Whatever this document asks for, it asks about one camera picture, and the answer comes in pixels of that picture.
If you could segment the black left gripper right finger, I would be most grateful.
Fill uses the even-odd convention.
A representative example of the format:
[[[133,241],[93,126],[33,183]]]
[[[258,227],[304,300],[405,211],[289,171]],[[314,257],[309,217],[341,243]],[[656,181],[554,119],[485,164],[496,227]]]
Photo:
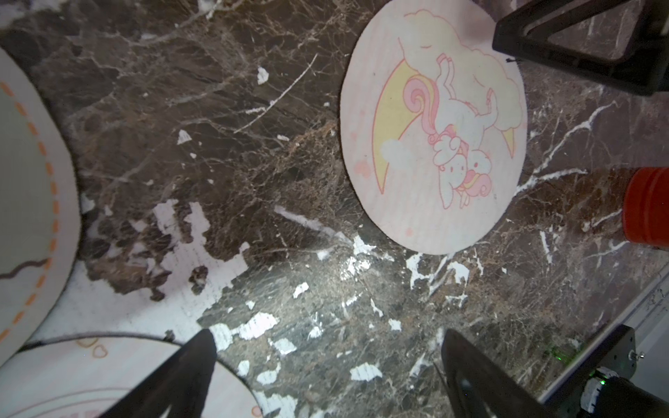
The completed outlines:
[[[454,329],[444,335],[443,364],[456,417],[554,416]]]

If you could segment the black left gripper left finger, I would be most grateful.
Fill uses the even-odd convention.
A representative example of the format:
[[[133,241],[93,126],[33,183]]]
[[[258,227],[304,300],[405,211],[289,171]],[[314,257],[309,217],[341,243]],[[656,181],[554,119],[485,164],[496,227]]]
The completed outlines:
[[[200,417],[216,361],[214,336],[202,330],[102,416]]]

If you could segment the pink unicorn moon coaster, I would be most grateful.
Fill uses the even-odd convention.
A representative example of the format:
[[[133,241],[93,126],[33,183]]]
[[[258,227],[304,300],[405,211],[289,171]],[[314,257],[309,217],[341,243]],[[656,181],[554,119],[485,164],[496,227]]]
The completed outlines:
[[[453,254],[517,191],[528,116],[516,64],[471,1],[391,1],[358,39],[341,90],[341,148],[366,214],[394,242]]]

